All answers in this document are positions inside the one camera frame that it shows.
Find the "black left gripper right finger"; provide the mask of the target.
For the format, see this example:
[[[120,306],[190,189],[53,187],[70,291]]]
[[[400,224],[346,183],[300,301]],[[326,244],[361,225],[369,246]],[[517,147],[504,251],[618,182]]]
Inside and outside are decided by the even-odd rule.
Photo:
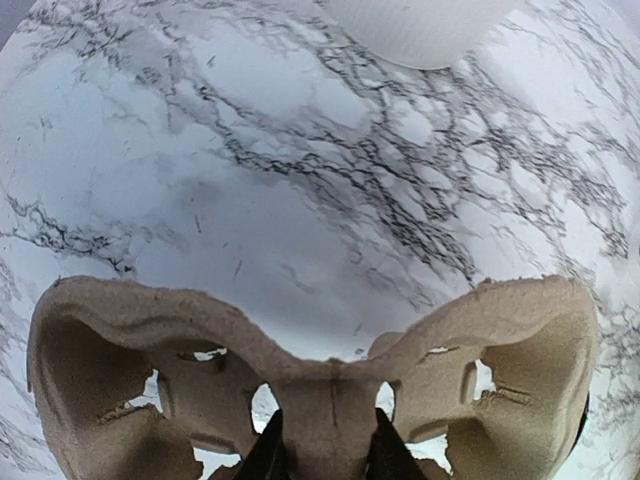
[[[381,408],[368,454],[368,480],[424,480],[425,475]]]

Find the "brown cardboard cup carrier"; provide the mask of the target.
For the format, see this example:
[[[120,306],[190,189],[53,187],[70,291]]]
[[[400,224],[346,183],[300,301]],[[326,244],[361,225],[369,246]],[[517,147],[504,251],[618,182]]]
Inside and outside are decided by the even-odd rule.
[[[426,479],[547,479],[573,445],[598,350],[579,282],[485,281],[368,356],[299,359],[194,290],[76,276],[39,299],[28,386],[69,479],[196,479],[283,412],[290,479],[367,479],[381,408]]]

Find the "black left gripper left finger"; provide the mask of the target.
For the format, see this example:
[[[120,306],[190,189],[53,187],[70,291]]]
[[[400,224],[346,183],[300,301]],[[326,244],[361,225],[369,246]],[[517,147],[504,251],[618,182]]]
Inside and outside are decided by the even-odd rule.
[[[282,440],[283,412],[269,420],[248,456],[241,462],[235,480],[289,480],[286,449]]]

